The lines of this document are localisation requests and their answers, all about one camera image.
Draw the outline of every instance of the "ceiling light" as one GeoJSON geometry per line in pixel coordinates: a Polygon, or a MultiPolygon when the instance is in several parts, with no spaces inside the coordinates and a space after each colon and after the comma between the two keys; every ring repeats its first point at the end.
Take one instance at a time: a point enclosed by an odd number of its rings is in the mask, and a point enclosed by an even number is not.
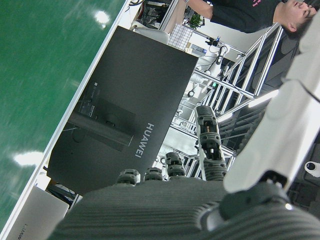
{"type": "Polygon", "coordinates": [[[223,122],[223,121],[231,118],[232,116],[233,116],[233,113],[232,113],[232,112],[231,112],[231,113],[228,113],[228,114],[225,114],[225,115],[221,115],[221,116],[219,116],[219,117],[217,118],[217,121],[218,121],[218,123],[221,123],[221,122],[223,122]]]}
{"type": "Polygon", "coordinates": [[[277,90],[274,90],[274,91],[271,91],[271,92],[269,92],[269,93],[267,93],[267,94],[265,94],[265,95],[263,95],[263,96],[255,99],[255,100],[251,101],[251,102],[248,104],[248,107],[249,107],[249,108],[252,108],[252,107],[254,107],[254,106],[257,106],[258,104],[263,103],[263,102],[265,102],[265,101],[267,101],[267,100],[275,97],[275,96],[278,94],[278,92],[279,92],[278,89],[277,89],[277,90]]]}

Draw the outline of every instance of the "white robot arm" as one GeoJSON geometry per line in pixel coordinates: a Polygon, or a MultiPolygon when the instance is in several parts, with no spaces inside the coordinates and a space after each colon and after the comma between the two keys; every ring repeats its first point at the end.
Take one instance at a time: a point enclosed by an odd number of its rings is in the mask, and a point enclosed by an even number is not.
{"type": "Polygon", "coordinates": [[[298,55],[279,94],[227,173],[230,192],[247,190],[262,178],[287,190],[320,128],[320,15],[300,41],[298,55]]]}

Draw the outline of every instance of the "gray ribbed surface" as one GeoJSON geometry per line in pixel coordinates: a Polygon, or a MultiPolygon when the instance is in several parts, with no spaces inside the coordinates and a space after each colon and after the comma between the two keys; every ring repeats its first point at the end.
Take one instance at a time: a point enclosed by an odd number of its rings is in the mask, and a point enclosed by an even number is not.
{"type": "Polygon", "coordinates": [[[227,173],[226,162],[224,160],[205,159],[203,165],[207,181],[222,181],[227,173]]]}
{"type": "Polygon", "coordinates": [[[273,203],[252,208],[203,240],[320,240],[320,222],[300,209],[273,203]]]}
{"type": "Polygon", "coordinates": [[[201,231],[201,210],[224,194],[221,181],[194,178],[107,187],[85,195],[49,239],[320,240],[315,217],[280,203],[252,208],[212,232],[201,231]]]}
{"type": "Polygon", "coordinates": [[[50,239],[198,233],[201,205],[220,201],[225,194],[222,182],[186,177],[106,187],[85,195],[50,239]]]}

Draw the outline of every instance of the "fluorescent light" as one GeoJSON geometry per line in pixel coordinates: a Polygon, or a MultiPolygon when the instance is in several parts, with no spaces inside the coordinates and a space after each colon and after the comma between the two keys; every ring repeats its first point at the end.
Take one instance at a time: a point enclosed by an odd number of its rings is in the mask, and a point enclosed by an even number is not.
{"type": "Polygon", "coordinates": [[[44,154],[38,151],[26,152],[17,154],[13,157],[13,160],[21,166],[32,166],[41,163],[44,158],[44,154]]]}
{"type": "Polygon", "coordinates": [[[218,121],[218,123],[221,123],[221,122],[223,122],[223,121],[231,118],[232,116],[233,116],[233,113],[231,112],[231,113],[222,115],[221,117],[219,117],[219,118],[217,119],[217,121],[218,121]]]}
{"type": "Polygon", "coordinates": [[[104,11],[97,11],[94,15],[95,20],[101,24],[102,28],[106,27],[106,24],[110,22],[110,17],[104,11]]]}
{"type": "Polygon", "coordinates": [[[275,96],[278,94],[278,92],[279,92],[278,89],[277,89],[277,90],[274,90],[274,91],[271,91],[271,92],[269,92],[269,93],[267,93],[267,94],[265,94],[265,95],[263,95],[263,96],[255,99],[255,100],[251,101],[251,102],[248,104],[248,107],[249,107],[249,108],[252,108],[252,107],[254,107],[254,106],[257,106],[258,104],[263,103],[263,102],[265,102],[265,101],[267,101],[267,100],[275,97],[275,96]]]}

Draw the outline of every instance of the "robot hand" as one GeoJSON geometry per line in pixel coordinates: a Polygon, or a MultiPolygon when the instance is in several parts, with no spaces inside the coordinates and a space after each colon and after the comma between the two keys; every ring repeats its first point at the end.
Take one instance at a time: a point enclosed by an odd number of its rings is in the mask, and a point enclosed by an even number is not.
{"type": "Polygon", "coordinates": [[[215,113],[209,106],[197,106],[195,116],[202,179],[222,181],[227,168],[215,113]]]}

